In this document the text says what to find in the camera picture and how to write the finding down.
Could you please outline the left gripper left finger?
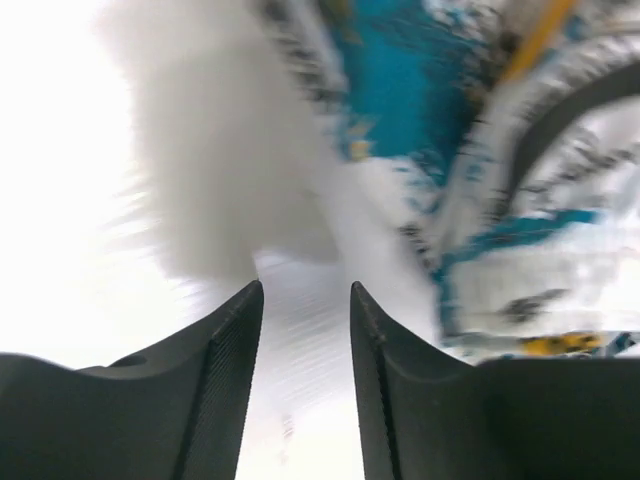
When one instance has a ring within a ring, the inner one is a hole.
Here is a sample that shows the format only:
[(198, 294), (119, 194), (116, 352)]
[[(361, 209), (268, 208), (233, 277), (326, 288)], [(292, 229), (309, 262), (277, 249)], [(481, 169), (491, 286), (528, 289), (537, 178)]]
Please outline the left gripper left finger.
[(1, 358), (5, 479), (231, 479), (263, 318), (251, 282), (217, 310), (109, 366)]

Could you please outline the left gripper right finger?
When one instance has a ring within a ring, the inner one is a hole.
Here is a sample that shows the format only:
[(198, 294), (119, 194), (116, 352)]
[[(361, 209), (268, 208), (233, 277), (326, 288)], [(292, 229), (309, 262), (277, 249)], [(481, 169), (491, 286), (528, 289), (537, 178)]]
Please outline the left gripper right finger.
[(635, 358), (476, 366), (392, 319), (360, 284), (350, 335), (369, 479), (635, 479)]

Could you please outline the white teal yellow patterned shorts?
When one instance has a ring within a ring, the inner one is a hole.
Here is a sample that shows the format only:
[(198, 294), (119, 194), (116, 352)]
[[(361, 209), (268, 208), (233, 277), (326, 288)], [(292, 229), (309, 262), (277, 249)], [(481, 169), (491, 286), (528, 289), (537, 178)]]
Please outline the white teal yellow patterned shorts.
[(439, 347), (639, 352), (635, 1), (260, 1), (316, 124), (428, 275)]

